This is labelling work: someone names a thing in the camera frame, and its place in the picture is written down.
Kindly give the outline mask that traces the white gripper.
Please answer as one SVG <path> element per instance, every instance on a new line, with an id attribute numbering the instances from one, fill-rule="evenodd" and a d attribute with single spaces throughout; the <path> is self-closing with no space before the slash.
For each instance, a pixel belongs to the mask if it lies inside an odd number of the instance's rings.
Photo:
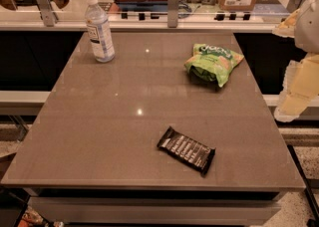
<path id="1" fill-rule="evenodd" d="M 319 52 L 319 0 L 305 0 L 272 33 L 283 38 L 295 36 L 296 47 L 309 52 L 300 62 L 289 62 L 274 111 L 276 120 L 291 122 L 319 95 L 319 55 L 313 54 Z"/>

